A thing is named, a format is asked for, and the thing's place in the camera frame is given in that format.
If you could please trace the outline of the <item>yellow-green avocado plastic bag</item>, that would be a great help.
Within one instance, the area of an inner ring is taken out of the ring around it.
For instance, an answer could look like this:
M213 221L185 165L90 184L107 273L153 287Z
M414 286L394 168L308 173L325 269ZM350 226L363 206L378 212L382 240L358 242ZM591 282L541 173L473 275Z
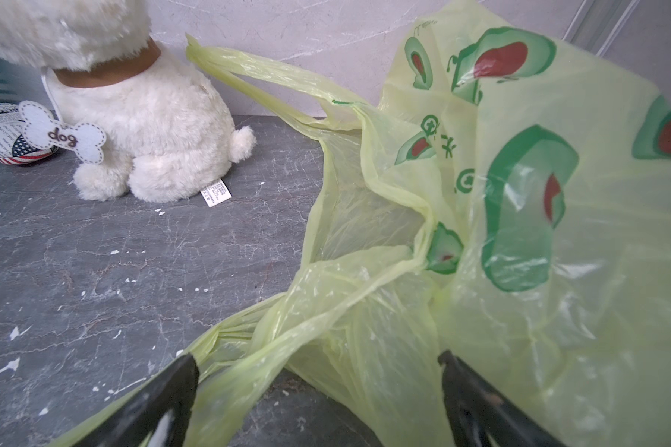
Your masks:
M475 1L416 22L378 105L190 39L324 152L301 268L183 355L184 446L224 446L282 370L386 446L458 446L449 350L564 446L671 446L671 104Z

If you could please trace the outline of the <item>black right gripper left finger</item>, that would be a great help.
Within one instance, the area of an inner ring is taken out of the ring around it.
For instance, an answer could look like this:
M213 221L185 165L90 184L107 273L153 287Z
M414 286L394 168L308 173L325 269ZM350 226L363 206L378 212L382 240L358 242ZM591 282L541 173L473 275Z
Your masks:
M198 380L199 368L194 357L180 356L75 445L183 445Z

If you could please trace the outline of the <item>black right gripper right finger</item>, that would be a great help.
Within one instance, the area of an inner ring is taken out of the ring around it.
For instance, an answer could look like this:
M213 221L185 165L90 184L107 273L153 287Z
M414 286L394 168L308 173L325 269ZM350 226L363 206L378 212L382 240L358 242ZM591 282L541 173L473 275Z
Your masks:
M564 446L451 351L441 353L438 363L456 445Z

